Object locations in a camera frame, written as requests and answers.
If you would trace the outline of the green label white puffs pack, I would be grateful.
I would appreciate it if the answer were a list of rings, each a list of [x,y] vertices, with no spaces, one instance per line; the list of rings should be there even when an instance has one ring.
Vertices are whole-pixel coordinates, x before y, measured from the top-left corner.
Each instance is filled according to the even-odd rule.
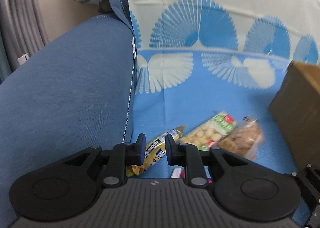
[[[236,126],[234,118],[222,111],[180,138],[177,143],[188,143],[195,145],[198,150],[209,151],[211,147],[216,146],[230,134]]]

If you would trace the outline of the yellow blue snack bar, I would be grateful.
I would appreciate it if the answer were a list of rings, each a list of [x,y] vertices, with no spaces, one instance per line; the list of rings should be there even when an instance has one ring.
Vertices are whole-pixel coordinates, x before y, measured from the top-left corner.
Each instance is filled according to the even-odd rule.
[[[170,134],[174,141],[183,136],[185,126],[179,126],[159,135],[146,145],[144,162],[141,166],[132,165],[127,168],[127,177],[139,176],[166,156],[165,137]]]

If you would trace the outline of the clear bag brown biscuits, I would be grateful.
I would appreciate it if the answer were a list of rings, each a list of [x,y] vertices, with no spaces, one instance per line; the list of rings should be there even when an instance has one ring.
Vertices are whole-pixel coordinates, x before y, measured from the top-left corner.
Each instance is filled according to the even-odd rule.
[[[234,129],[217,146],[253,161],[259,147],[264,142],[264,134],[256,118],[244,118],[240,127]]]

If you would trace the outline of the brown cardboard box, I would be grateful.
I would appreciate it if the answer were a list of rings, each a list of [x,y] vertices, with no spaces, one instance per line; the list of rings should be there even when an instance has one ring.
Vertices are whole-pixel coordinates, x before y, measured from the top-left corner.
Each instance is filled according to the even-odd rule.
[[[291,62],[268,110],[299,170],[319,166],[319,67]]]

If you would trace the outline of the blue white fan pattern cloth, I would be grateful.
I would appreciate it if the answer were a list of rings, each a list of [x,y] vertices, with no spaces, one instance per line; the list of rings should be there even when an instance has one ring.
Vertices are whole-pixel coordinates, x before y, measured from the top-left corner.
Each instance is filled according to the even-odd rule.
[[[256,118],[264,142],[253,161],[217,145],[199,150],[213,181],[206,188],[172,179],[180,166],[166,153],[129,177],[123,219],[111,226],[305,227],[311,210],[291,176],[300,170],[268,107],[291,62],[319,67],[319,0],[128,2],[137,48],[133,137],[144,134],[148,144],[182,125],[185,136],[224,111],[236,128]]]

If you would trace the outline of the grey ribbed curtain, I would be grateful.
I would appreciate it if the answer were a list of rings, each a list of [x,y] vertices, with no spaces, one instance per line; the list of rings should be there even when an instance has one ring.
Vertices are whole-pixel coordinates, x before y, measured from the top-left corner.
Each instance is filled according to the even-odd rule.
[[[1,37],[12,71],[48,42],[37,0],[1,0]]]

